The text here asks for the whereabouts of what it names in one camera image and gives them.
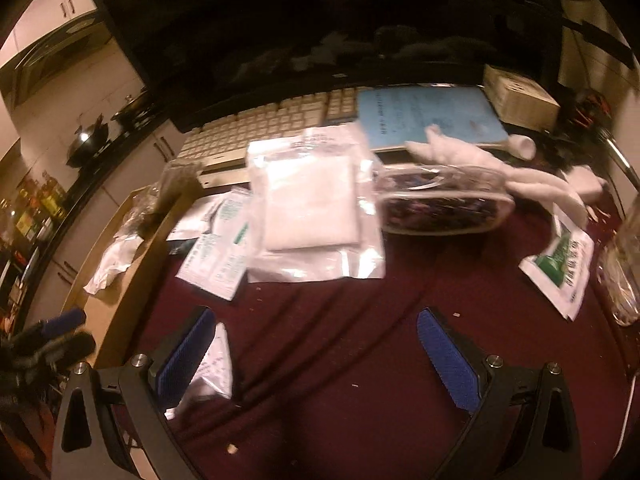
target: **blue notebook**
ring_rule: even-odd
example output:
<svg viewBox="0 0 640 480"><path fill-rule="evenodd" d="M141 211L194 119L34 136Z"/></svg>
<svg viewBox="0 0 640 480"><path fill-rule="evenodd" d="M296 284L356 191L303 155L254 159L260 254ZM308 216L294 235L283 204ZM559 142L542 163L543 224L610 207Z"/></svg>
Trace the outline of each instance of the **blue notebook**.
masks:
<svg viewBox="0 0 640 480"><path fill-rule="evenodd" d="M399 86L358 92L358 116L372 150L426 142L425 127L466 142L499 142L507 132L477 86Z"/></svg>

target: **black pan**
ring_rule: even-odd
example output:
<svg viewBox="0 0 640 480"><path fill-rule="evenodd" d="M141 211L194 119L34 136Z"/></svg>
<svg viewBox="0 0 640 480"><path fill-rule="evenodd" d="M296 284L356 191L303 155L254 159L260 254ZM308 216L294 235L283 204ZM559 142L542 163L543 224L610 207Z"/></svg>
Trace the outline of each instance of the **black pan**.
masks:
<svg viewBox="0 0 640 480"><path fill-rule="evenodd" d="M109 126L102 124L103 116L96 119L88 128L80 126L76 130L76 138L66 151L66 164L72 168L82 168L100 151L109 139Z"/></svg>

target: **dark red tablecloth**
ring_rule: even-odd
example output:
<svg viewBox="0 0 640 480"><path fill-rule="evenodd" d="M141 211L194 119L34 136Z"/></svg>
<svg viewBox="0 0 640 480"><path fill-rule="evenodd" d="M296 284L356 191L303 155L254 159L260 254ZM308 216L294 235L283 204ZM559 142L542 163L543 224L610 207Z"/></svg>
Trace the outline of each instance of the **dark red tablecloth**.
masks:
<svg viewBox="0 0 640 480"><path fill-rule="evenodd" d="M561 365L584 478L596 479L616 448L628 384L592 286L567 322L518 270L549 240L548 214L519 204L484 235L386 235L383 280L244 282L230 303L175 278L171 257L132 349L155 348L194 304L226 324L236 398L171 423L207 479L424 480L466 421L416 335L418 312L437 306L508 364Z"/></svg>

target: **beige box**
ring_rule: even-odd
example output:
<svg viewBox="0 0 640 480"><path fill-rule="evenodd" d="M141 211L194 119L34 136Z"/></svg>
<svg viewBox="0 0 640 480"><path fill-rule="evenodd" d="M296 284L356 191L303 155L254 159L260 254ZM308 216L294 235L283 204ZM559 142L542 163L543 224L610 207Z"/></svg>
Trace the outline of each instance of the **beige box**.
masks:
<svg viewBox="0 0 640 480"><path fill-rule="evenodd" d="M560 105L535 81L486 65L483 84L502 122L537 132L556 126Z"/></svg>
<svg viewBox="0 0 640 480"><path fill-rule="evenodd" d="M131 209L133 198L141 191L132 192L104 228L79 269L63 305L63 311L78 306L86 314L83 329L94 336L96 345L95 353L87 358L87 362L94 368L120 366L129 357L126 352L133 331L145 311L149 295L158 283L168 256L166 238L194 200L202 194L199 186L183 193L155 230L145 235L145 241L138 248L129 269L121 273L110 286L90 296L83 287L94 274L104 250L111 244L122 219Z"/></svg>

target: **keyboard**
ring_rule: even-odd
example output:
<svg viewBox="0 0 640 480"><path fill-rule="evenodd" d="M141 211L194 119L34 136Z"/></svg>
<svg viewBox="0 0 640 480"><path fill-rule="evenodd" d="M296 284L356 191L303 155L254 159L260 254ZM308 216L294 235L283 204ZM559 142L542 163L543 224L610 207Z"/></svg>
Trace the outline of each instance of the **keyboard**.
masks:
<svg viewBox="0 0 640 480"><path fill-rule="evenodd" d="M187 134L178 158L203 162L202 187L247 182L244 156L252 140L293 137L312 126L353 120L360 89L364 88L292 97L216 119Z"/></svg>

